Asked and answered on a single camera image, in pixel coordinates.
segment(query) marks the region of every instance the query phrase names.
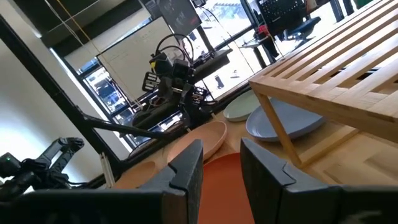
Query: wooden dish rack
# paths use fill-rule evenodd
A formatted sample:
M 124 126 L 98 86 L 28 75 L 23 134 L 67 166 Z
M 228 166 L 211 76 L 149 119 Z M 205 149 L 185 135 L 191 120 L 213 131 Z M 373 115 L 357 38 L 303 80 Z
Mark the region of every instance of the wooden dish rack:
M 398 148 L 398 58 L 392 57 L 397 53 L 398 1 L 374 0 L 250 79 L 295 166 L 308 167 L 360 133 Z M 298 155 L 268 96 L 345 126 Z

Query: whiteboard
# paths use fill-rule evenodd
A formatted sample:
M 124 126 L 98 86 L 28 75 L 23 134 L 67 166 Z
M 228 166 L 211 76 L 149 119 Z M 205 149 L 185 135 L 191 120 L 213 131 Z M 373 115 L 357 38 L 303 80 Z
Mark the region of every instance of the whiteboard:
M 152 58 L 150 55 L 155 53 L 157 44 L 169 34 L 172 34 L 170 27 L 163 17 L 160 17 L 98 56 L 131 101 L 145 94 L 142 82 L 145 73 L 150 71 L 149 60 Z M 168 45 L 179 46 L 176 38 L 171 37 L 160 48 Z M 164 52 L 170 59 L 182 56 L 178 49 L 171 48 Z

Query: light green plate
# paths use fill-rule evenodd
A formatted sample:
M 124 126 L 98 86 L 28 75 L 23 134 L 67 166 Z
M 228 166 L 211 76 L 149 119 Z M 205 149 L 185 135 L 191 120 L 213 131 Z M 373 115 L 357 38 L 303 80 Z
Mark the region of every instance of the light green plate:
M 249 90 L 238 96 L 224 110 L 224 117 L 228 121 L 245 121 L 250 114 L 260 106 L 260 103 L 253 90 Z

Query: white wall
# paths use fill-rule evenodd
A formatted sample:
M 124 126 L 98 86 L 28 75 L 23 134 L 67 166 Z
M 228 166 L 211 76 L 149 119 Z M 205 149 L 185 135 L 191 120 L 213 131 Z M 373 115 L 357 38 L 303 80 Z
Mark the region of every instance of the white wall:
M 115 43 L 115 41 L 124 36 L 131 29 L 135 28 L 149 17 L 150 14 L 145 8 L 137 11 L 133 15 L 125 18 L 123 21 L 113 26 L 112 28 L 103 32 L 101 35 L 95 37 L 93 39 L 95 47 L 97 47 L 98 50 L 102 52 L 103 50 L 110 47 L 111 44 Z M 91 59 L 99 54 L 95 47 L 91 43 L 85 44 L 84 47 L 80 47 L 79 49 L 75 50 L 74 52 L 66 56 L 65 59 L 75 70 L 78 70 L 85 63 L 89 62 Z
M 0 13 L 72 101 L 85 113 L 101 117 L 99 108 L 92 106 L 73 76 L 65 72 L 8 1 L 0 1 Z M 2 41 L 0 69 L 0 154 L 8 151 L 20 160 L 35 158 L 58 137 L 83 137 Z M 114 133 L 98 132 L 120 159 L 127 158 L 127 147 Z M 87 142 L 65 170 L 71 181 L 78 182 L 91 180 L 102 173 L 99 156 Z

